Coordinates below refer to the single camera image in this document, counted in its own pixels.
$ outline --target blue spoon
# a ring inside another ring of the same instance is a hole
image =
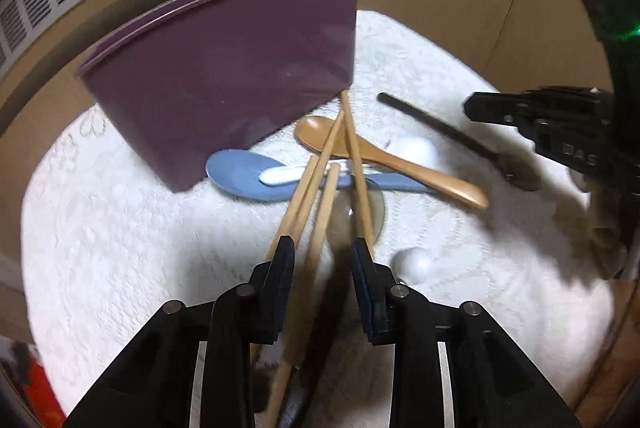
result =
[[[209,179],[220,190],[251,199],[253,201],[278,202],[291,199],[298,182],[286,183],[278,186],[268,186],[260,182],[260,174],[274,166],[284,166],[266,155],[248,150],[220,150],[212,154],[207,160],[206,171]],[[399,173],[372,173],[368,179],[382,190],[400,190],[405,192],[435,193],[430,186]],[[351,186],[351,176],[338,178],[338,188]]]

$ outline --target metal pin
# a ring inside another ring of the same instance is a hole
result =
[[[401,283],[397,283],[396,285],[392,285],[389,292],[395,296],[396,298],[406,298],[409,296],[409,288]]]
[[[242,297],[253,296],[255,294],[255,287],[250,283],[241,283],[236,287],[236,294]]]
[[[462,309],[470,316],[478,316],[482,312],[482,306],[478,302],[464,302]]]
[[[180,302],[180,300],[169,300],[162,306],[162,311],[165,314],[175,314],[180,309],[182,309],[182,303]]]

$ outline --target white tablecloth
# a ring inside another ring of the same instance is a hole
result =
[[[433,257],[432,301],[476,300],[567,400],[590,369],[612,317],[584,235],[585,197],[566,169],[531,152],[509,127],[470,123],[461,104],[489,84],[401,24],[358,12],[351,100],[358,132],[384,147],[399,134],[430,138],[449,173],[486,189],[472,212],[433,195],[386,193],[378,261],[422,246]],[[376,101],[390,92],[537,165],[542,189],[524,193],[475,154]],[[337,100],[314,113],[335,116]],[[293,125],[254,147],[301,163]],[[94,106],[72,123],[33,175],[22,211],[31,328],[52,387],[69,412],[166,300],[210,301],[262,261],[286,203],[229,197],[205,180],[174,195]],[[305,252],[301,246],[300,254]],[[309,416],[315,426],[386,426],[392,349],[366,344],[353,309]],[[268,357],[277,358],[274,348]]]

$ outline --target green light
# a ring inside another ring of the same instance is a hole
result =
[[[617,36],[619,40],[628,40],[631,37],[640,36],[640,25],[636,27],[634,30],[629,31],[628,33],[620,34]]]

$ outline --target red object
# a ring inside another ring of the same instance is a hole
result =
[[[29,380],[31,384],[23,383],[22,389],[29,400],[33,413],[45,428],[60,428],[64,424],[66,416],[51,390],[44,368],[34,358],[31,358]]]

